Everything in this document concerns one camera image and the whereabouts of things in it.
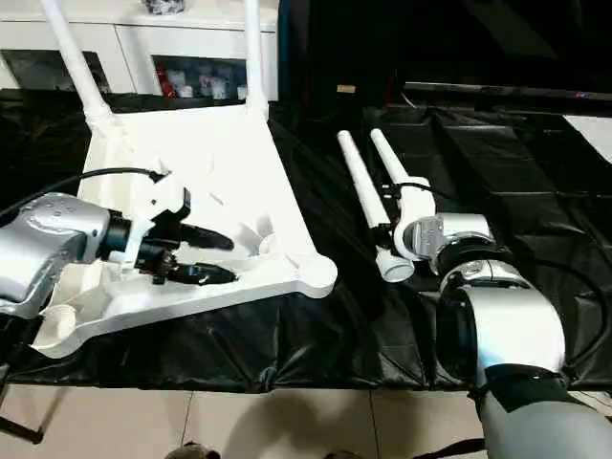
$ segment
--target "table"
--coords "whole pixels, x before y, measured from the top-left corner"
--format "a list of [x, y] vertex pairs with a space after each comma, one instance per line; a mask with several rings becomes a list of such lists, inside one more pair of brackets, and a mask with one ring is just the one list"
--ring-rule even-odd
[[[109, 96], [116, 112], [193, 107], [197, 99]], [[271, 108], [271, 131], [319, 252], [339, 267], [322, 300], [284, 295], [98, 337], [61, 361], [26, 345], [24, 323], [2, 318], [5, 383], [228, 392], [276, 387], [465, 389], [435, 356], [435, 291], [426, 271], [402, 285], [380, 280], [374, 251], [336, 132], [350, 129], [373, 171], [387, 181], [367, 139], [380, 127], [410, 174], [459, 196], [441, 211], [486, 214], [517, 253], [566, 263], [612, 292], [612, 165], [562, 117], [412, 110], [406, 107], [309, 117]], [[82, 168], [89, 132], [75, 95], [0, 92], [3, 207]], [[524, 273], [558, 308], [567, 354], [600, 325], [588, 287], [554, 269]], [[572, 382], [612, 387], [612, 339]]]

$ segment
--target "cabinet door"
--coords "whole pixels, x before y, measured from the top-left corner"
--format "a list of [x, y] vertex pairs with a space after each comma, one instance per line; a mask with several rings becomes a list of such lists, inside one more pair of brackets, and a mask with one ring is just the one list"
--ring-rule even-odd
[[[224, 78], [226, 98], [234, 99], [246, 82], [247, 46], [242, 31], [117, 26], [117, 32], [139, 94], [167, 95], [162, 85], [170, 83], [180, 96], [183, 83], [194, 97], [206, 97], [212, 92], [208, 86]], [[262, 33], [262, 55], [264, 91], [276, 100], [275, 33]]]
[[[71, 24], [98, 86], [133, 93], [134, 84], [115, 28], [107, 24]], [[46, 22], [0, 22], [0, 87], [70, 89], [72, 81]]]

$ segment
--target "white cabinet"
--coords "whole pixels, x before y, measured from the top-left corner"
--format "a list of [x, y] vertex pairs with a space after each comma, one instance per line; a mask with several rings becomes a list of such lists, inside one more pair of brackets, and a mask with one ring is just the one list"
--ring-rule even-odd
[[[186, 0], [184, 12], [168, 16], [148, 14], [140, 0], [61, 5], [96, 80], [110, 92], [166, 94], [160, 78], [167, 72], [181, 74], [196, 97], [209, 79], [226, 80], [228, 98], [246, 83], [241, 0]], [[277, 6], [278, 0], [260, 0], [264, 91], [271, 100], [278, 99]], [[40, 89], [43, 75], [55, 87], [55, 74], [67, 76], [56, 50], [38, 0], [0, 0], [0, 88]]]
[[[195, 84], [198, 69], [208, 68], [205, 73], [215, 73], [228, 67], [231, 78], [246, 83], [247, 47], [242, 31], [117, 26], [117, 34], [140, 94], [161, 94], [158, 71], [171, 71], [173, 66], [180, 72], [195, 74]], [[278, 99], [275, 33], [262, 33], [262, 55], [264, 91], [269, 99], [275, 100]], [[168, 58], [172, 56], [183, 59]]]
[[[115, 27], [109, 24], [74, 24], [75, 39], [98, 84], [113, 93], [134, 92]], [[47, 78], [52, 89], [68, 75], [46, 22], [0, 22], [0, 87], [42, 89]]]

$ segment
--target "white mount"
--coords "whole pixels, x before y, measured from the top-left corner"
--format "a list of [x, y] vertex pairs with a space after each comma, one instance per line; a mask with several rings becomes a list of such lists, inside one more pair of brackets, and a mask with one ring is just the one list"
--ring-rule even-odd
[[[327, 296], [336, 265], [317, 253], [266, 123], [259, 2], [244, 0], [245, 105], [126, 115], [113, 114], [102, 99], [56, 0], [41, 3], [92, 130], [84, 169], [171, 170], [191, 193], [185, 223], [217, 230], [235, 244], [230, 252], [180, 248], [179, 260], [217, 264], [238, 280], [152, 285], [149, 275], [125, 269], [129, 259], [120, 270], [102, 262], [71, 265], [41, 313], [33, 348], [61, 358], [93, 336], [151, 322], [291, 292]], [[78, 197], [134, 218], [146, 214], [142, 200], [155, 192], [144, 177], [103, 176], [83, 182]]]
[[428, 261], [432, 272], [437, 274], [438, 255], [444, 248], [461, 239], [479, 239], [483, 244], [494, 243], [484, 215], [436, 213], [429, 181], [407, 174], [380, 129], [374, 129], [370, 138], [393, 182], [393, 185], [382, 186], [388, 189], [384, 198], [397, 200], [400, 217], [393, 225], [390, 224], [381, 196], [367, 173], [351, 134], [348, 131], [338, 133], [339, 144], [353, 177], [368, 227], [375, 232], [377, 244], [384, 246], [376, 248], [376, 264], [384, 280], [407, 280], [414, 273], [415, 261]]

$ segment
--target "tile floor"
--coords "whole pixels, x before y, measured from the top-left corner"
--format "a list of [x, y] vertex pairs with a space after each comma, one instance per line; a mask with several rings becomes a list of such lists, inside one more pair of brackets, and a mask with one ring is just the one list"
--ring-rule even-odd
[[[612, 414], [607, 396], [579, 396]], [[0, 414], [46, 431], [38, 446], [0, 434], [2, 459], [163, 459], [187, 441], [224, 459], [322, 459], [343, 449], [365, 459], [409, 459], [482, 436], [463, 393], [284, 389], [232, 395], [15, 385]]]

